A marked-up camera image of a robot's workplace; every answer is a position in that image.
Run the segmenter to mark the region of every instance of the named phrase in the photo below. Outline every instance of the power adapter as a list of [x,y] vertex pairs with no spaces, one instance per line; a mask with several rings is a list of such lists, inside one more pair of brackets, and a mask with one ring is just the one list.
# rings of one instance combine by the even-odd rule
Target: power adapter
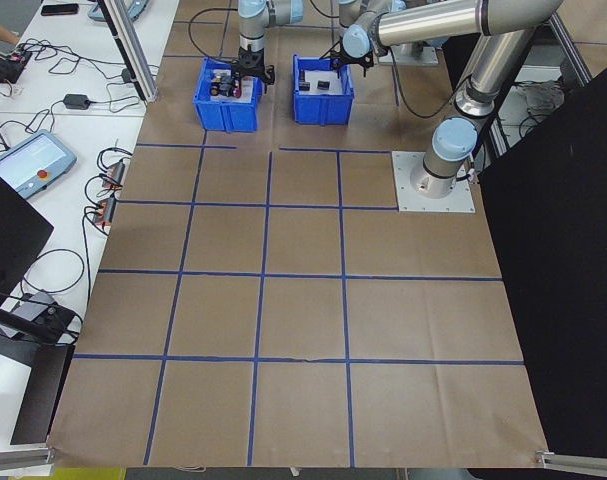
[[68,110],[87,110],[92,103],[94,102],[87,98],[87,95],[78,93],[68,93],[63,98],[63,105]]

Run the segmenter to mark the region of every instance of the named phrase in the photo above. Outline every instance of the brown paper mat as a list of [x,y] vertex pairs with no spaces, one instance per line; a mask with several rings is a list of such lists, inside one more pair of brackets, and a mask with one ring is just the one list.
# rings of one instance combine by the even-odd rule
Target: brown paper mat
[[[199,26],[208,48],[238,48],[226,18]],[[535,466],[478,188],[474,215],[396,211],[389,151],[438,120],[397,107],[389,67],[353,68],[349,125],[292,119],[291,55],[332,25],[308,9],[269,32],[254,134],[200,127],[202,60],[174,25],[49,440],[61,465]],[[444,66],[402,83],[422,112],[449,95]]]

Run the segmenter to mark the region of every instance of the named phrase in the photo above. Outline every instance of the small object in bin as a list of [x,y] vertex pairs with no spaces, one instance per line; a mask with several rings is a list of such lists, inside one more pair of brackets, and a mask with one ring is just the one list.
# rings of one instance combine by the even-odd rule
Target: small object in bin
[[210,95],[216,97],[240,98],[242,94],[241,82],[237,82],[231,75],[216,74],[210,83]]

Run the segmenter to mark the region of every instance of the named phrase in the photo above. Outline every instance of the black panel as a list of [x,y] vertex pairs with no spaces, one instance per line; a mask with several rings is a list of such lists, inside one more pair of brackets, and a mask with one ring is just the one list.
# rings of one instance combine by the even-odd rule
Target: black panel
[[[0,291],[10,293],[47,243],[53,227],[0,178]],[[5,299],[0,296],[0,304]]]
[[16,420],[11,445],[45,442],[73,353],[72,346],[39,348]]
[[549,447],[607,458],[607,70],[482,189]]

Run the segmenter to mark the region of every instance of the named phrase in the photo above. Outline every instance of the cable connector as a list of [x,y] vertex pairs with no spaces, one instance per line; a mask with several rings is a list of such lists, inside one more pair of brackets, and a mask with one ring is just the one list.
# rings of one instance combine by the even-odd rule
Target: cable connector
[[125,163],[118,161],[107,167],[107,172],[103,178],[103,188],[107,190],[119,190],[123,187],[123,177],[125,176]]
[[116,197],[112,194],[110,197],[101,200],[99,207],[94,212],[92,223],[97,227],[109,227],[112,225],[112,219],[114,218],[114,212],[116,211]]

